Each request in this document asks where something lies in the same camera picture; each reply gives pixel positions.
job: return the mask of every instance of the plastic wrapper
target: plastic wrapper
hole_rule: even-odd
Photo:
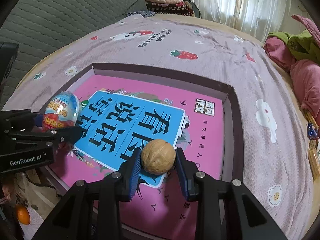
[[[316,149],[316,140],[311,140],[308,149],[308,158],[313,180],[320,176],[320,161]]]
[[[320,156],[320,138],[318,137],[318,146],[317,146],[317,154]]]
[[[312,123],[308,124],[308,138],[310,140],[313,140],[313,139],[317,140],[318,138],[318,131],[316,130],[316,128]]]
[[[78,98],[70,92],[61,92],[50,100],[44,112],[42,130],[74,126],[78,115]]]

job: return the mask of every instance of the screw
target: screw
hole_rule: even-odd
[[[84,185],[84,183],[85,183],[85,181],[83,179],[77,180],[76,186],[81,187]]]
[[[239,179],[234,179],[234,180],[232,181],[232,184],[235,185],[235,186],[237,186],[237,187],[239,187],[239,186],[241,185],[241,181],[239,181]]]
[[[119,171],[115,171],[111,174],[111,176],[114,178],[114,179],[117,179],[117,178],[120,178],[121,176],[121,173]]]
[[[198,177],[198,178],[204,178],[204,176],[205,176],[205,173],[203,172],[203,171],[198,171],[197,173],[196,173],[196,176]]]

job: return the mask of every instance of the pink pillow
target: pink pillow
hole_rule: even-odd
[[[308,109],[320,124],[320,67],[311,60],[299,60],[291,66],[290,75],[301,108]]]
[[[291,65],[297,62],[284,42],[277,37],[267,38],[264,44],[264,50],[269,58],[286,72],[289,72]]]

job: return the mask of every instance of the green cloth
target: green cloth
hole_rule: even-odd
[[[269,33],[268,37],[282,40],[297,60],[309,59],[320,64],[320,48],[308,30],[298,35],[286,32]]]

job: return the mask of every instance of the pink cloth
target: pink cloth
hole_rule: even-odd
[[[299,60],[291,66],[294,93],[302,109],[308,109],[320,123],[320,67],[311,60]]]
[[[293,14],[291,17],[293,19],[301,22],[306,27],[308,32],[311,34],[311,36],[314,38],[314,40],[316,41],[316,43],[320,47],[320,31],[319,31],[317,25],[313,21],[311,21],[310,19],[302,17],[300,15]]]
[[[287,72],[290,71],[291,65],[297,62],[284,42],[277,37],[267,38],[264,44],[264,50],[269,58]]]

